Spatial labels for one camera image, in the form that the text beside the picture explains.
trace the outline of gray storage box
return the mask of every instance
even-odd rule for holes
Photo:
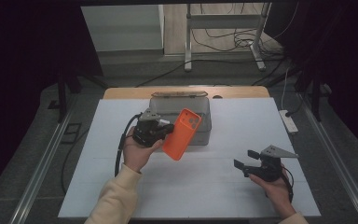
[[[195,112],[202,120],[189,145],[208,145],[212,121],[207,97],[152,97],[149,107],[161,115],[162,119],[169,120],[170,123],[175,123],[176,118],[184,108]]]

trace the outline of white cable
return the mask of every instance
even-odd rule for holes
[[[291,25],[292,22],[293,22],[293,19],[294,19],[295,16],[296,16],[297,9],[298,9],[298,4],[299,4],[299,2],[297,2],[297,4],[296,4],[295,13],[293,14],[293,17],[292,17],[292,19],[290,20],[289,24],[287,24],[286,28],[284,28],[284,30],[283,30],[280,34],[275,35],[274,37],[272,37],[271,39],[265,41],[264,43],[267,43],[267,42],[269,42],[270,40],[275,39],[276,37],[278,37],[278,36],[282,35],[284,32],[286,32],[286,30],[290,27],[290,25]]]
[[[289,72],[289,67],[287,67],[286,69],[286,75],[284,76],[284,86],[283,86],[283,93],[282,93],[282,99],[281,99],[281,109],[283,110],[283,97],[284,97],[284,92],[286,91],[286,81],[287,81],[287,73]]]

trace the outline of sleeve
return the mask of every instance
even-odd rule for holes
[[[284,219],[279,224],[308,224],[308,221],[299,213]]]
[[[99,200],[85,223],[128,223],[136,208],[136,186],[141,176],[122,164],[118,175],[103,186]]]

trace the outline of black cable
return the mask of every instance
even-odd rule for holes
[[[233,8],[234,8],[234,3],[231,4],[231,10],[230,10],[227,14],[229,14],[229,13],[232,11]],[[202,4],[200,4],[200,10],[201,10],[201,14],[203,14],[204,11],[203,11]],[[208,33],[208,30],[207,30],[207,29],[204,29],[204,30],[205,30],[206,35],[207,35],[208,37],[212,37],[212,38],[219,38],[219,37],[224,37],[224,36],[228,36],[228,35],[234,35],[234,33],[227,34],[227,35],[210,35],[210,34]]]
[[[196,37],[194,36],[193,29],[191,29],[191,34],[193,35],[193,39],[194,39],[194,41],[195,41],[197,44],[199,44],[199,45],[201,45],[201,46],[203,46],[203,47],[209,48],[209,49],[214,49],[214,50],[222,51],[222,52],[228,52],[228,51],[232,51],[232,50],[234,50],[234,49],[236,49],[236,48],[238,47],[238,46],[235,46],[235,47],[232,48],[232,49],[217,49],[217,48],[214,48],[214,47],[212,47],[212,46],[209,46],[209,45],[200,43],[200,42],[196,39]]]
[[[255,3],[252,3],[252,7],[254,8],[256,14],[260,14],[260,13],[257,11],[257,9],[255,9]]]
[[[289,180],[287,179],[286,175],[284,175],[283,173],[281,173],[281,179],[283,180],[284,184],[286,185],[287,187],[287,190],[289,191],[289,201],[290,203],[292,202],[293,200],[293,196],[294,196],[294,193],[293,193],[293,186],[290,184]]]
[[[86,131],[84,131],[76,140],[75,142],[72,144],[71,148],[69,148],[68,152],[66,153],[66,156],[65,156],[65,160],[63,161],[63,164],[62,164],[62,168],[61,168],[61,188],[62,188],[62,191],[64,194],[66,194],[66,188],[63,184],[63,171],[65,169],[65,164],[66,162],[68,161],[68,158],[69,158],[69,154],[71,154],[72,150],[74,149],[76,143],[78,141],[80,141],[80,139],[82,139],[82,137],[90,130],[90,128],[88,128]]]
[[[252,84],[252,86],[255,86],[255,84],[257,84],[258,82],[261,82],[262,80],[268,78],[268,77],[271,77],[272,74],[281,66],[281,64],[283,63],[283,61],[286,59],[286,56],[283,56],[283,58],[279,61],[278,65],[268,74],[266,75],[265,77],[262,77],[260,79],[258,79],[256,82],[254,82]]]
[[[298,106],[297,109],[294,110],[294,111],[288,111],[288,112],[285,114],[285,116],[286,116],[287,118],[289,118],[290,116],[294,115],[295,113],[297,113],[297,112],[300,110],[301,106],[302,106],[303,103],[304,103],[304,98],[305,98],[305,95],[306,95],[306,94],[307,94],[307,90],[304,90],[304,92],[303,92],[303,97],[301,98],[301,102],[300,102],[299,106]]]
[[[246,33],[246,32],[250,32],[250,31],[253,31],[255,29],[249,29],[249,30],[243,30],[243,31],[238,31],[238,32],[233,32],[233,33],[229,33],[229,34],[226,34],[226,35],[209,35],[209,37],[212,37],[212,38],[219,38],[219,37],[225,37],[225,36],[229,36],[229,35],[235,35],[235,34],[238,34],[238,35],[254,35],[254,34],[243,34],[243,33]]]
[[[139,117],[141,117],[142,113],[140,114],[137,114],[137,115],[134,115],[130,121],[128,122],[127,124],[127,127],[126,129],[124,130],[124,133],[121,135],[121,138],[120,138],[120,143],[118,144],[118,150],[117,150],[117,155],[116,155],[116,164],[115,164],[115,176],[117,176],[118,174],[118,169],[120,168],[120,159],[121,159],[121,152],[123,151],[124,149],[124,142],[126,141],[126,135],[127,135],[127,131],[128,129],[130,128],[130,125],[132,124],[132,122],[135,120],[135,119],[138,119]]]
[[[241,8],[240,14],[242,14],[244,7],[245,7],[245,3],[242,4],[242,8]],[[238,44],[237,41],[236,41],[236,33],[237,33],[237,28],[234,30],[234,45],[235,45],[235,46]]]
[[[249,61],[249,62],[230,62],[230,61],[201,60],[201,59],[190,60],[190,61],[188,61],[188,62],[181,63],[179,66],[173,68],[172,70],[170,70],[170,71],[168,71],[168,72],[166,72],[166,73],[164,73],[164,74],[162,74],[162,75],[158,75],[158,76],[156,76],[156,77],[153,77],[153,78],[151,78],[151,79],[148,79],[148,80],[145,81],[145,82],[142,82],[142,83],[136,85],[135,88],[141,87],[141,86],[143,86],[144,84],[147,84],[147,83],[149,83],[149,82],[152,82],[152,81],[154,81],[154,80],[156,80],[156,79],[159,79],[159,78],[161,78],[161,77],[165,77],[165,76],[167,76],[168,74],[174,72],[175,70],[177,70],[178,68],[184,66],[184,65],[187,64],[187,63],[193,63],[193,62],[210,62],[210,63],[237,63],[237,64],[246,64],[246,63],[257,63],[257,62],[276,62],[276,61],[280,61],[280,60],[263,60],[263,61],[254,60],[254,61]]]
[[[259,45],[259,52],[260,54],[263,54],[263,55],[266,55],[266,54],[269,54],[269,55],[284,55],[284,51],[283,49],[281,50],[270,50],[270,49],[267,49],[265,46],[264,46],[264,41],[262,38],[260,38],[260,42],[261,45]]]
[[[255,41],[254,39],[250,39],[250,38],[239,38],[240,35],[252,35],[252,36],[255,36],[255,34],[248,34],[248,33],[245,33],[244,34],[244,31],[239,31],[239,32],[235,32],[234,33],[234,45],[237,46],[237,48],[241,47],[241,48],[248,48],[251,46],[251,44],[249,44],[249,42],[253,42]]]
[[[290,187],[293,187],[295,185],[295,179],[293,178],[293,174],[292,172],[290,172],[286,167],[282,167],[285,171],[287,171],[287,173],[289,173],[290,177],[292,178],[292,184],[290,185]]]

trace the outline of white table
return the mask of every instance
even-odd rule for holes
[[[277,217],[264,191],[233,160],[259,166],[247,150],[274,145],[294,152],[272,98],[212,99],[208,146],[189,147],[179,161],[157,151],[142,170],[134,218]],[[118,141],[147,99],[101,100],[59,217],[87,217],[103,184],[114,176]],[[282,159],[295,179],[293,205],[306,217],[320,212],[297,159]]]

